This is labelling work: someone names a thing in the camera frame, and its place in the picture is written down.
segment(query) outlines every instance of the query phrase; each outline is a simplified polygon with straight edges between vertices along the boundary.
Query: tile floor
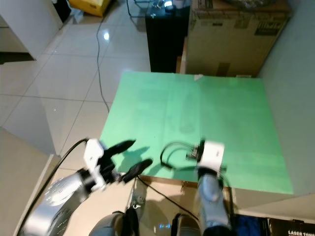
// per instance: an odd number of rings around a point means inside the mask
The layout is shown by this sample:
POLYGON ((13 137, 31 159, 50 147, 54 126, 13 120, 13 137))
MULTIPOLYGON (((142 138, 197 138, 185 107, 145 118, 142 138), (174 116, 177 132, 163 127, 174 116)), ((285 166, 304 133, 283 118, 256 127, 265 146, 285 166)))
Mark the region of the tile floor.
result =
MULTIPOLYGON (((133 14, 139 13, 136 5, 130 8, 133 14)), ((63 26, 37 61, 0 66, 0 126, 45 153, 61 155, 81 138, 100 136, 108 115, 96 74, 95 34, 100 20, 78 14, 63 26)), ((100 29, 101 81, 110 105, 122 72, 150 71, 144 19, 133 21, 121 0, 111 5, 100 29)), ((82 154, 82 147, 76 149, 55 180, 82 168, 82 154)), ((194 195, 182 193, 180 186, 154 185, 180 202, 191 202, 194 195)), ((121 184, 94 193, 74 213, 66 235, 86 236, 99 219, 124 210, 130 189, 130 184, 121 184)), ((171 223, 179 209, 151 190, 147 200, 158 214, 147 210, 141 222, 142 235, 170 235, 168 231, 154 233, 154 227, 171 223)))

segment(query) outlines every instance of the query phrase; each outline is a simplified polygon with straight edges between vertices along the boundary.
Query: green board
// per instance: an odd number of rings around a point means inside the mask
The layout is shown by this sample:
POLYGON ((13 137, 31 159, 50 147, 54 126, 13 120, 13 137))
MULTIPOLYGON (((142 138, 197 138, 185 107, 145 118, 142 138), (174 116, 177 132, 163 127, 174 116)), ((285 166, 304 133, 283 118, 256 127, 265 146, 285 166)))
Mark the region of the green board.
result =
MULTIPOLYGON (((144 175, 197 181, 195 171, 170 171, 159 164, 172 141, 198 144, 201 138, 225 145, 223 165, 235 188, 292 193, 284 158, 262 81, 193 75, 123 74, 101 135, 110 147, 127 139, 135 144, 113 158, 126 172, 141 159, 154 160, 144 175)), ((165 160, 195 165, 186 150, 170 148, 165 160)))

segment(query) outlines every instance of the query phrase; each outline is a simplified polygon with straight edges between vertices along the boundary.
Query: yellow object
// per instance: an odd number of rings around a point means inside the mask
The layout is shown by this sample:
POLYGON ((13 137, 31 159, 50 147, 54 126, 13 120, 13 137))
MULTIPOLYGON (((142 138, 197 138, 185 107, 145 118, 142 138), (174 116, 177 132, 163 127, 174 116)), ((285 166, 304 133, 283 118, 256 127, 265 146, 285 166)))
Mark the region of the yellow object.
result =
POLYGON ((110 0, 69 0, 72 7, 95 16, 103 16, 110 0))

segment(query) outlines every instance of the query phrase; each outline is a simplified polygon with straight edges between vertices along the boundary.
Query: table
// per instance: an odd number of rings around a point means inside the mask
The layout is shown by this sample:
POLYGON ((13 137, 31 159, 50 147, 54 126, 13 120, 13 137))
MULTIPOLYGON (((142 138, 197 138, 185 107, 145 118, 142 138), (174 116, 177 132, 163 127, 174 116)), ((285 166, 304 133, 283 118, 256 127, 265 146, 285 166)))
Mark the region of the table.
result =
MULTIPOLYGON (((260 79, 127 72, 123 74, 101 140, 112 146, 127 139, 135 144, 113 157, 126 172, 141 159, 152 158, 144 175, 197 181, 195 171, 171 171, 159 155, 171 141, 197 144, 201 138, 225 144, 223 165, 231 187, 292 193, 277 132, 260 79)), ((165 159, 177 166, 185 150, 165 159)))
POLYGON ((164 7, 148 7, 145 19, 152 72, 176 72, 188 32, 189 10, 188 6, 170 14, 164 7))

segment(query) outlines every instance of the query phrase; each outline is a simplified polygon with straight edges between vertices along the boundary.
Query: electrical cord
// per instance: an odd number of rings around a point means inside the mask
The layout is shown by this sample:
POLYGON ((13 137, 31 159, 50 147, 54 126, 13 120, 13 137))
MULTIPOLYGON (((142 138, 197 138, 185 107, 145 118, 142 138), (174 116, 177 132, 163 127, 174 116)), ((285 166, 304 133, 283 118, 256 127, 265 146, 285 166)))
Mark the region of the electrical cord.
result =
POLYGON ((194 170, 194 169, 196 168, 195 166, 174 167, 174 166, 172 166, 172 165, 170 165, 170 164, 168 164, 168 163, 166 163, 166 162, 163 161, 163 154, 164 154, 164 152, 165 152, 170 146, 174 146, 174 145, 181 145, 181 146, 184 146, 184 147, 186 147, 186 148, 188 148, 188 149, 191 149, 191 150, 194 149, 194 146, 193 146, 193 145, 190 145, 190 144, 185 143, 185 142, 178 142, 178 141, 176 141, 176 142, 170 142, 170 143, 168 143, 168 144, 164 147, 164 149, 163 149, 162 152, 161 152, 161 155, 159 156, 159 160, 160 160, 161 165, 164 166, 164 167, 167 167, 167 168, 169 168, 169 169, 176 170, 176 171, 194 170))
POLYGON ((102 99, 103 99, 103 102, 105 103, 106 108, 107 108, 107 111, 108 111, 108 113, 109 113, 109 106, 108 106, 108 104, 107 104, 107 102, 105 101, 105 98, 104 98, 104 96, 103 96, 102 84, 101 84, 101 80, 100 80, 99 62, 98 62, 98 59, 99 59, 99 51, 100 51, 98 33, 99 33, 99 29, 100 29, 100 27, 101 27, 101 25, 102 25, 102 23, 103 23, 103 21, 104 21, 104 19, 105 19, 105 16, 106 16, 106 14, 104 14, 104 16, 103 16, 101 22, 99 23, 99 26, 98 26, 98 28, 97 28, 97 31, 96 31, 96 39, 97 39, 97 58, 96 58, 96 62, 97 62, 97 73, 98 73, 98 83, 99 83, 100 95, 101 95, 101 97, 102 97, 102 99))
POLYGON ((137 176, 137 179, 140 180, 140 182, 142 182, 145 186, 149 187, 150 189, 152 189, 153 191, 155 191, 156 193, 160 194, 161 196, 165 197, 168 201, 170 201, 171 203, 173 203, 174 205, 176 205, 177 207, 179 207, 180 209, 182 209, 183 211, 187 212, 189 215, 191 215, 194 219, 196 219, 198 221, 198 217, 195 216, 191 211, 187 210, 186 208, 182 207, 181 205, 179 205, 177 202, 175 202, 174 200, 170 199, 169 197, 167 197, 166 195, 162 194, 161 192, 159 192, 158 190, 156 190, 155 188, 153 188, 151 185, 147 184, 145 181, 143 181, 139 176, 137 176))
POLYGON ((62 159, 58 162, 58 164, 54 167, 53 171, 50 173, 50 175, 48 176, 47 180, 45 181, 45 183, 43 184, 43 186, 41 187, 41 189, 39 190, 39 192, 36 194, 36 196, 34 197, 33 201, 31 202, 30 204, 30 207, 28 209, 28 211, 26 212, 24 218, 23 218, 23 221, 20 225, 20 228, 19 228, 19 231, 18 231, 18 234, 21 233, 21 230, 28 218, 28 216, 30 215, 32 209, 34 208, 36 202, 38 201, 38 199, 40 198, 40 196, 42 195, 42 193, 45 191, 47 185, 50 183, 51 179, 54 177, 57 169, 59 168, 59 166, 64 162, 64 160, 67 158, 67 156, 79 145, 81 144, 82 142, 85 142, 87 143, 89 139, 81 139, 79 141, 77 141, 66 153, 65 155, 62 157, 62 159))

